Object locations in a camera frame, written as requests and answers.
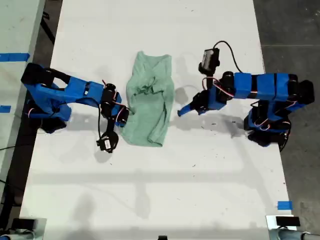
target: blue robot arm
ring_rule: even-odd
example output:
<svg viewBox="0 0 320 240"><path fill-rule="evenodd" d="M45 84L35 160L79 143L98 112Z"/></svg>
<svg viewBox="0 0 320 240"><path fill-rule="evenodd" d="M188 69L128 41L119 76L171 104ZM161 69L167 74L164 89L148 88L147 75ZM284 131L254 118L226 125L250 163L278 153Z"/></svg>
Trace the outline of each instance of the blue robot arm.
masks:
<svg viewBox="0 0 320 240"><path fill-rule="evenodd" d="M250 140L263 147L277 142L282 150L291 130L288 115L315 100L312 82L298 82L296 75L288 73L252 75L230 71L225 72L218 80L213 75L216 67L220 65L219 52L215 47L205 50L199 64L199 71L206 75L202 80L203 91L197 93L191 103L179 110L178 116L192 110L196 110L199 115L209 110L220 110L231 99L257 99L257 106L251 105L252 109L244 119L243 128L252 131L248 135Z"/></svg>
<svg viewBox="0 0 320 240"><path fill-rule="evenodd" d="M58 78L65 84L59 88L54 79ZM43 68L38 64L29 63L22 75L21 82L29 90L32 100L27 103L26 114L38 123L47 133L65 128L70 119L69 103L79 103L98 108L97 145L102 151L112 153L119 137L114 132L114 125L123 127L129 116L129 109L122 105L122 98L111 83L102 85L93 81L67 75L51 68ZM100 132L100 115L108 120L105 133Z"/></svg>

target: white table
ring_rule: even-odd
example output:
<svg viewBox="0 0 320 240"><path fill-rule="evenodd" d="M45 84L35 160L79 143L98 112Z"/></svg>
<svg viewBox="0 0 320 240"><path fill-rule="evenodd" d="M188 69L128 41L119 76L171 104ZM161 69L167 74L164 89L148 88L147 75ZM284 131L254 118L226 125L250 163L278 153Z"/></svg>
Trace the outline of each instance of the white table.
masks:
<svg viewBox="0 0 320 240"><path fill-rule="evenodd" d="M198 64L219 40L243 71L264 72L252 0L63 1L52 68L125 96L138 51L170 54L178 94L162 148L120 137L112 155L100 152L98 111L81 104L71 104L67 128L37 135L21 216L46 218L44 239L269 239L265 215L291 212L277 210L288 200L278 146L238 128L251 101L176 114L201 90ZM217 77L236 71L219 47Z"/></svg>
<svg viewBox="0 0 320 240"><path fill-rule="evenodd" d="M0 0L0 53L29 53L32 61L44 10L44 0ZM14 146L21 122L26 88L21 76L26 62L0 62L0 105L11 106L0 113L0 149ZM14 148L0 151L0 179L6 180ZM4 184L0 182L0 198Z"/></svg>

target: concrete floor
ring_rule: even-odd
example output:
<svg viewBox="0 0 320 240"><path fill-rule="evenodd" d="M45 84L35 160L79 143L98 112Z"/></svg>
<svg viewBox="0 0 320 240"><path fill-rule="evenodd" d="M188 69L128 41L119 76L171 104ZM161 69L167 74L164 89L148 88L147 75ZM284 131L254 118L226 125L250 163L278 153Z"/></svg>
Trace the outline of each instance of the concrete floor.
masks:
<svg viewBox="0 0 320 240"><path fill-rule="evenodd" d="M309 79L314 84L315 103L289 116L293 128L281 158L293 213L300 217L301 229L320 234L320 126L317 124L320 119L320 100L317 98L320 91L320 81L317 79L317 67L320 66L320 1L253 1L265 71L294 73L300 80ZM45 11L50 14L47 22L54 35L61 6L62 0L46 0ZM52 43L40 29L33 61L49 66L52 51ZM20 131L28 132L25 128L21 127ZM24 175L19 173L24 177L16 183L18 186L27 180L29 166L25 169ZM11 171L11 175L17 176L15 170Z"/></svg>

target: blue painter's tape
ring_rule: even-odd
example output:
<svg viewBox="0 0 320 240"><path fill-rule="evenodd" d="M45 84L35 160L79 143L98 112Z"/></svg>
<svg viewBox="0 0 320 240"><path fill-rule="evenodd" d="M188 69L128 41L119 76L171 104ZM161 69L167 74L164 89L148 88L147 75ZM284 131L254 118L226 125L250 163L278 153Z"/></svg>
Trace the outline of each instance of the blue painter's tape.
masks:
<svg viewBox="0 0 320 240"><path fill-rule="evenodd" d="M285 102L288 99L288 82L289 75L287 73L276 74L276 97L275 101Z"/></svg>
<svg viewBox="0 0 320 240"><path fill-rule="evenodd" d="M292 210L292 201L278 201L278 210Z"/></svg>
<svg viewBox="0 0 320 240"><path fill-rule="evenodd" d="M26 62L29 58L29 53L0 53L0 62Z"/></svg>
<svg viewBox="0 0 320 240"><path fill-rule="evenodd" d="M275 96L275 75L266 73L256 78L257 91L256 99L272 100Z"/></svg>
<svg viewBox="0 0 320 240"><path fill-rule="evenodd" d="M8 113L10 113L10 110L11 110L11 106L0 105L0 113L1 114L8 114Z"/></svg>
<svg viewBox="0 0 320 240"><path fill-rule="evenodd" d="M0 236L0 240L10 240L8 236Z"/></svg>

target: green towel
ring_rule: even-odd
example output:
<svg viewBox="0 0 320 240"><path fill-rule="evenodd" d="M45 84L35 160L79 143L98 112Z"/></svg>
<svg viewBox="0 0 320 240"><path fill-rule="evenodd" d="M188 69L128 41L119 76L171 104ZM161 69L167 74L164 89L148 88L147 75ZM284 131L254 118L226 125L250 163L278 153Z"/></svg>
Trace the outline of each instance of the green towel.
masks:
<svg viewBox="0 0 320 240"><path fill-rule="evenodd" d="M130 144L162 147L175 97L171 56L138 52L126 85L130 115L120 130Z"/></svg>

